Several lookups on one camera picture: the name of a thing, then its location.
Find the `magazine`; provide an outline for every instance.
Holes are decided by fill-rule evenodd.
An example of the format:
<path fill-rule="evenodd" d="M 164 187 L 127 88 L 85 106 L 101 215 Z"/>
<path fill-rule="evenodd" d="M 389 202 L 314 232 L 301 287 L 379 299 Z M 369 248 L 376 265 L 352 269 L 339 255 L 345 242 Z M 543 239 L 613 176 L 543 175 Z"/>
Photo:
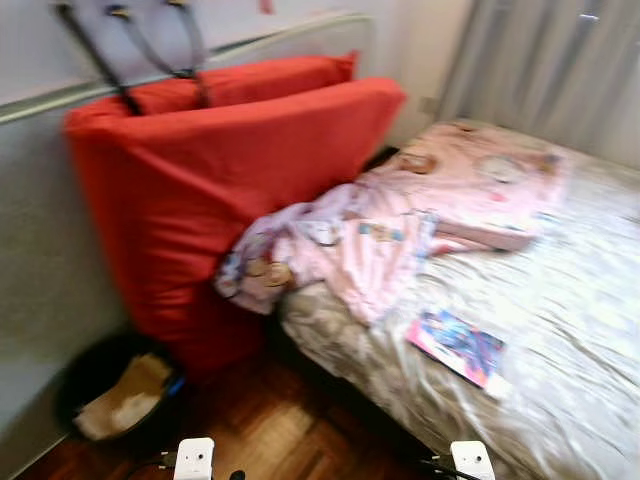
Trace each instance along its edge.
<path fill-rule="evenodd" d="M 411 324 L 407 340 L 480 388 L 499 377 L 504 342 L 446 310 L 423 312 Z"/>

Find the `gray wall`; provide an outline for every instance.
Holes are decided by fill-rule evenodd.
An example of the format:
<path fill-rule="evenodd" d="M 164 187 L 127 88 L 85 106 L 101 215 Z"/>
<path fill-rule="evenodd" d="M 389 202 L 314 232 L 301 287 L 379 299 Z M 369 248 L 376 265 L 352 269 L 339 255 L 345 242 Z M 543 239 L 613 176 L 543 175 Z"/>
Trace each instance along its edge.
<path fill-rule="evenodd" d="M 0 479 L 60 438 L 56 375 L 125 318 L 60 134 L 64 113 L 0 126 Z"/>

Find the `mattress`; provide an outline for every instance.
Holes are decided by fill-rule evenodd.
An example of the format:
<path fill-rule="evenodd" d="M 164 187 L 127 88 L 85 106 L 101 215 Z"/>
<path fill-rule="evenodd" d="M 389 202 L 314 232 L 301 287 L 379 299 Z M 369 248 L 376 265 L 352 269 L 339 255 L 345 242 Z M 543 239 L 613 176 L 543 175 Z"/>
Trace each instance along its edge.
<path fill-rule="evenodd" d="M 434 451 L 482 440 L 498 479 L 637 480 L 640 172 L 575 157 L 564 207 L 526 250 L 431 259 L 371 328 L 311 285 L 285 299 L 285 332 Z M 428 306 L 507 343 L 504 398 L 405 340 Z"/>

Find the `cartoon print fabric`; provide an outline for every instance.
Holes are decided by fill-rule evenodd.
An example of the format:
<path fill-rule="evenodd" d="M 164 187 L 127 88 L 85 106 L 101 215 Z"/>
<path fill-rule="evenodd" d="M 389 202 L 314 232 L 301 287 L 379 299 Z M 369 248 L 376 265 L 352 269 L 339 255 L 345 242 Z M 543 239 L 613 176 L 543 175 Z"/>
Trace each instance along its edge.
<path fill-rule="evenodd" d="M 323 280 L 371 323 L 422 271 L 426 256 L 526 247 L 559 203 L 570 171 L 545 142 L 469 122 L 436 125 L 354 183 L 257 220 L 214 285 L 268 314 L 287 290 Z"/>

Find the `parquet floor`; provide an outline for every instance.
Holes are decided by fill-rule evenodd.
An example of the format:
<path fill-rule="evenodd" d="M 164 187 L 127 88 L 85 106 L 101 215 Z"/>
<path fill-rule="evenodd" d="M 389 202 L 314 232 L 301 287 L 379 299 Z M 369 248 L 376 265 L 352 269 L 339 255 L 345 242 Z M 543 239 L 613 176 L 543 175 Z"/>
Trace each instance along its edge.
<path fill-rule="evenodd" d="M 175 449 L 185 437 L 215 440 L 217 480 L 237 469 L 247 480 L 428 480 L 404 464 L 388 440 L 266 354 L 192 395 L 180 430 L 167 447 Z M 144 460 L 67 439 L 18 480 L 120 480 Z M 172 473 L 150 467 L 133 478 L 171 479 Z"/>

